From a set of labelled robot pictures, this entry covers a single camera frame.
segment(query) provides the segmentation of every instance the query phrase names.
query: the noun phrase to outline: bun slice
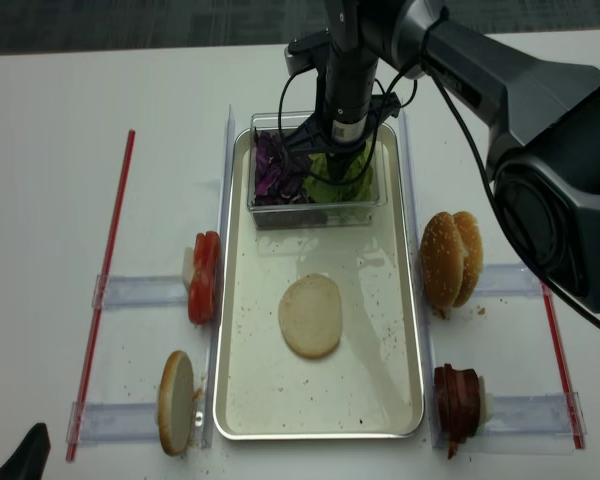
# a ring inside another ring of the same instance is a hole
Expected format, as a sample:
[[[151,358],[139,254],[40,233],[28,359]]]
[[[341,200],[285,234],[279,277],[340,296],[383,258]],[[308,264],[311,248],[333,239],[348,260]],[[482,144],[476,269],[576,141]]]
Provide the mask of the bun slice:
[[[158,393],[158,431],[167,455],[187,448],[193,403],[193,367],[187,354],[178,350],[167,359]]]
[[[438,309],[464,305],[482,270],[478,221],[469,212],[440,212],[427,224],[420,244],[425,293]]]

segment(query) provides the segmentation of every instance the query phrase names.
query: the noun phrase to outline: white table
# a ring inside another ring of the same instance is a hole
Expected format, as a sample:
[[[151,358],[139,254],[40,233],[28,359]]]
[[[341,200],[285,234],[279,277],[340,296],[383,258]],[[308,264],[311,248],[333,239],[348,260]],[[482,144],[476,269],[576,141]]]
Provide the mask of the white table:
[[[500,35],[540,57],[600,67],[600,31]],[[381,66],[387,85],[394,73]],[[220,176],[228,105],[236,130],[277,108],[287,78],[282,47],[236,47],[0,57],[0,465],[25,432],[46,422],[45,478],[596,478],[600,479],[600,333],[558,302],[574,387],[588,428],[571,456],[433,451],[425,421],[405,441],[242,443],[219,434],[184,460],[156,444],[79,448],[65,463],[75,400],[124,141],[134,162],[198,162],[198,180]],[[299,78],[285,110],[313,104]],[[409,82],[398,93],[407,97]],[[486,150],[486,129],[461,112]],[[465,160],[470,152],[429,80],[409,107],[412,151]],[[436,131],[419,122],[435,117]],[[202,158],[218,159],[204,162]]]

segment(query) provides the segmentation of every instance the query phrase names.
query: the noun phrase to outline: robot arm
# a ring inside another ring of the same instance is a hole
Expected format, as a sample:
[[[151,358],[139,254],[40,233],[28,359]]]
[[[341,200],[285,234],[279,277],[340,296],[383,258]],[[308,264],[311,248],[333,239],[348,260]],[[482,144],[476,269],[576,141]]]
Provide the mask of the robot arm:
[[[285,52],[292,75],[318,70],[315,113],[288,153],[328,153],[331,178],[342,178],[400,108],[394,94],[371,94],[378,59],[411,79],[435,75],[489,127],[486,171],[516,251],[600,312],[600,70],[502,45],[444,18],[439,0],[325,5],[329,30]]]

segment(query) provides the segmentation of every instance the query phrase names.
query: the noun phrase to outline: clear plastic container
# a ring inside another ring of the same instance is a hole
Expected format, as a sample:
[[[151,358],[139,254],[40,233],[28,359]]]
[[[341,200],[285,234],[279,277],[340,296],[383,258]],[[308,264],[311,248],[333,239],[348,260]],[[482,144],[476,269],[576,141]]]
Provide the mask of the clear plastic container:
[[[311,112],[285,113],[282,115],[283,132],[291,132],[304,122]],[[256,142],[254,133],[278,132],[277,114],[258,114],[251,119],[251,150],[249,154],[249,185],[247,209],[258,229],[325,227],[340,225],[368,225],[373,221],[376,207],[386,203],[386,185],[383,151],[376,145],[371,167],[373,181],[371,199],[364,202],[307,203],[301,205],[255,205]]]

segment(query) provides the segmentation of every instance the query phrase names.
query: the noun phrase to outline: black object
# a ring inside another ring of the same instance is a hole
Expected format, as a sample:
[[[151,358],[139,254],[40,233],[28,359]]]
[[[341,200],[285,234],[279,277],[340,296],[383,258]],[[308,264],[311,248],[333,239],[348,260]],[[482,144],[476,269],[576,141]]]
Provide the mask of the black object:
[[[370,72],[365,62],[372,58],[360,50],[408,78],[435,75],[490,129],[486,172],[495,181],[492,206],[507,238],[541,280],[595,324],[558,285],[600,312],[600,70],[545,62],[501,45],[447,20],[441,0],[325,4],[332,38],[321,55],[341,71],[326,75],[316,98],[313,127],[332,143],[314,142],[312,148],[338,153],[343,144],[348,147],[334,136],[341,120],[361,131],[360,142],[375,127],[369,118],[364,129],[355,124],[363,118]],[[290,71],[292,50],[290,45]],[[341,86],[342,95],[325,101],[324,92],[339,92]],[[343,112],[351,107],[350,114],[332,119],[338,102]],[[385,114],[378,115],[381,121]],[[297,147],[290,144],[290,153]]]
[[[50,450],[47,426],[44,423],[37,423],[0,468],[0,480],[41,479]]]

